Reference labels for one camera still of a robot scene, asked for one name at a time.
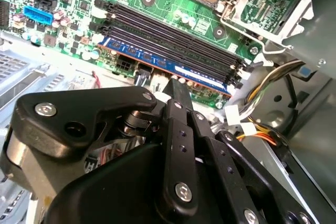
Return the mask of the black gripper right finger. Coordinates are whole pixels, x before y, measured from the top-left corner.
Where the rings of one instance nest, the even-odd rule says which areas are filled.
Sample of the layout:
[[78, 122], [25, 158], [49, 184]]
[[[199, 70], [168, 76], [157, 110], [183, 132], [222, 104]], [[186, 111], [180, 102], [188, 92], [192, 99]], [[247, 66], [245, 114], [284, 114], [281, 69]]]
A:
[[231, 133], [214, 134], [196, 111], [189, 113], [189, 123], [224, 223], [315, 222]]

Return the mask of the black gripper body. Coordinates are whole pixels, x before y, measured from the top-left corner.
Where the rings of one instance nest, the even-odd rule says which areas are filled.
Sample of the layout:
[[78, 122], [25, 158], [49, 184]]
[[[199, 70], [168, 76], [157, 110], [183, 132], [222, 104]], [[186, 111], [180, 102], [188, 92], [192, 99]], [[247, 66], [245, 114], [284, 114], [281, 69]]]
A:
[[235, 223], [226, 167], [213, 158], [225, 147], [210, 129], [187, 127], [182, 136], [170, 127], [163, 144], [137, 147], [70, 182], [43, 223]]

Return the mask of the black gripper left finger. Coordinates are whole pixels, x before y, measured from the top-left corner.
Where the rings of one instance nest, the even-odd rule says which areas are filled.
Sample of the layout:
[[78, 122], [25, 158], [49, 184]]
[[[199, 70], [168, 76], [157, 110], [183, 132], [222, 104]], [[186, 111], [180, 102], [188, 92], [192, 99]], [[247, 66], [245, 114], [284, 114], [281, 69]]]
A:
[[170, 127], [186, 136], [188, 110], [143, 87], [26, 94], [12, 116], [14, 180], [48, 210], [70, 182], [147, 144], [163, 144]]

